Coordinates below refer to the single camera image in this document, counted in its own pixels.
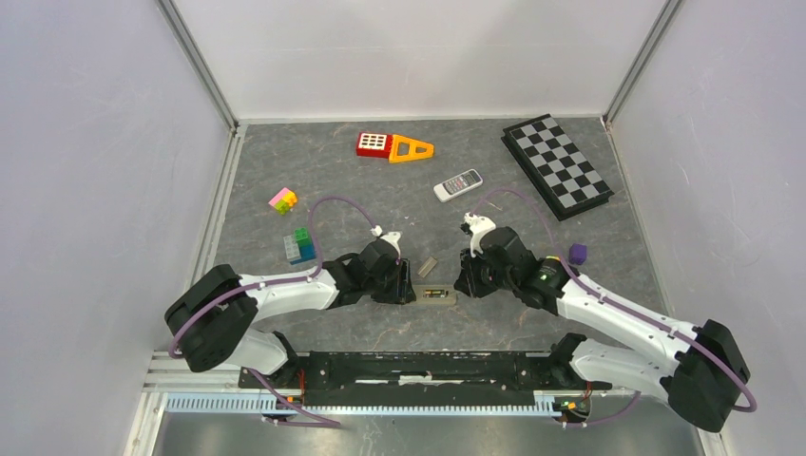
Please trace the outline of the beige battery cover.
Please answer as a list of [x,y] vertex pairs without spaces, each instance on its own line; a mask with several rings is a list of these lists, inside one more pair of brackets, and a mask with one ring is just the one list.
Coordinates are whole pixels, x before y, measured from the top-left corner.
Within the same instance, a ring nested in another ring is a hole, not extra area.
[[432,272],[432,270],[435,268],[437,263],[438,263],[438,260],[435,257],[433,257],[433,256],[427,257],[422,262],[422,264],[419,267],[419,269],[417,270],[417,275],[419,277],[421,277],[421,278],[427,277]]

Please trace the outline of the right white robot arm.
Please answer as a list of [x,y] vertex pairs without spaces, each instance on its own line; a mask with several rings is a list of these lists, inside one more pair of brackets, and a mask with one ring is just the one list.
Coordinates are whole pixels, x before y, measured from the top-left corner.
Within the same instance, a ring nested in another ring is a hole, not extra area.
[[613,294],[559,256],[536,257],[509,227],[485,217],[460,226],[470,245],[460,254],[454,283],[481,298],[508,291],[527,307],[576,321],[619,342],[610,347],[583,334],[568,334],[548,363],[562,388],[580,381],[626,387],[665,402],[684,421],[722,431],[741,409],[749,368],[732,332],[713,319],[681,321]]

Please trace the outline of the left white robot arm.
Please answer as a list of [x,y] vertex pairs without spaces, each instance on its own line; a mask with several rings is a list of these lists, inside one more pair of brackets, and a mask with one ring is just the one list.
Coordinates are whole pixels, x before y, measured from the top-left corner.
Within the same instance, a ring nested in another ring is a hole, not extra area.
[[164,314],[175,338],[172,355],[193,372],[229,364],[252,368],[276,387],[291,385],[298,361],[289,343],[253,324],[280,314],[337,309],[363,297],[386,304],[413,301],[400,238],[398,232],[386,233],[359,254],[297,274],[238,275],[229,264],[212,268]]

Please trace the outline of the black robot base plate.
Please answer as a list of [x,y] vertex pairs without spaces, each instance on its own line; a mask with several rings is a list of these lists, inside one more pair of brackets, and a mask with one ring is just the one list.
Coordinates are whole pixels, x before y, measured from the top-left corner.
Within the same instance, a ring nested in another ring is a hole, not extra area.
[[524,406],[537,390],[612,388],[544,351],[311,351],[268,382],[307,406]]

